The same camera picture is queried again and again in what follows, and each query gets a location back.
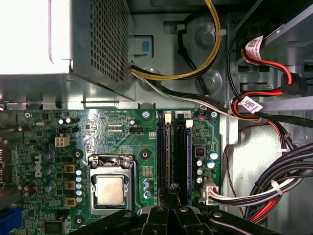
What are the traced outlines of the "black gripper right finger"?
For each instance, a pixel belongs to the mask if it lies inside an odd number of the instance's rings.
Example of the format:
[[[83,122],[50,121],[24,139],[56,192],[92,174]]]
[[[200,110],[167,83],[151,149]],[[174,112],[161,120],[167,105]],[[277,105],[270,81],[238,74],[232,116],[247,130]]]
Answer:
[[[270,229],[249,222],[228,212],[215,210],[206,216],[195,213],[180,202],[179,189],[171,187],[171,208],[185,235],[276,235]]]

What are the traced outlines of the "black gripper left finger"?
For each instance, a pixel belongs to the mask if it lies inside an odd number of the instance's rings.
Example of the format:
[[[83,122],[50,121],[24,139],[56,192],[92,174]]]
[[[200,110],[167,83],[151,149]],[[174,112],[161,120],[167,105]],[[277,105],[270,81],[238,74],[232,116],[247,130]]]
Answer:
[[[158,204],[139,214],[121,210],[79,228],[71,235],[166,235],[168,232],[170,188],[158,190]]]

